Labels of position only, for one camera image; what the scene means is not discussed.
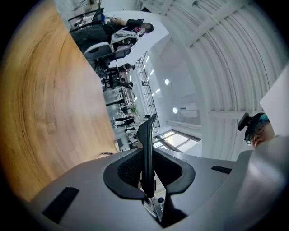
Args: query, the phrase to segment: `glasses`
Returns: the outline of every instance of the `glasses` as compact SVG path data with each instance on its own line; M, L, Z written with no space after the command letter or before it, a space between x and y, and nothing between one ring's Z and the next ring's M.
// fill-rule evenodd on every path
M257 124L257 126L254 128L254 130L252 132L249 133L249 135L247 135L247 137L245 138L245 141L247 144L251 144L254 141L254 136L255 135L261 135L264 132L264 123L263 122L259 122Z

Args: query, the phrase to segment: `wood grain surface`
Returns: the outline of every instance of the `wood grain surface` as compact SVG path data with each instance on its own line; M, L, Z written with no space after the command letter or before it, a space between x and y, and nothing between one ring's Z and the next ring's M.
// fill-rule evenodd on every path
M0 123L1 168L28 201L70 168L116 152L101 81L52 0L27 15L6 50Z

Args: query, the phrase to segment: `window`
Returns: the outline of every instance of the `window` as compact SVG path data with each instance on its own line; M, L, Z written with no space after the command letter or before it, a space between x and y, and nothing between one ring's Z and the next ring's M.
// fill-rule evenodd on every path
M199 141L200 139L196 137L174 130L168 131L162 135L157 135L153 139L155 148L165 148L177 152L186 152Z

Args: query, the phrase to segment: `wooden table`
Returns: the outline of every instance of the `wooden table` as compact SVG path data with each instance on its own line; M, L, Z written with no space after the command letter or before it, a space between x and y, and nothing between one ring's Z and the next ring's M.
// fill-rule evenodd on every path
M18 196L30 200L72 167L116 152L101 81L52 0L27 16L0 73L1 168Z

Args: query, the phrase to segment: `desk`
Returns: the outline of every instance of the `desk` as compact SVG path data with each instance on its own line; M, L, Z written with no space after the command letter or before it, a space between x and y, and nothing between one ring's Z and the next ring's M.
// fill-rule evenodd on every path
M100 78L52 0L22 22L0 70L0 162L26 200L72 167L116 152Z

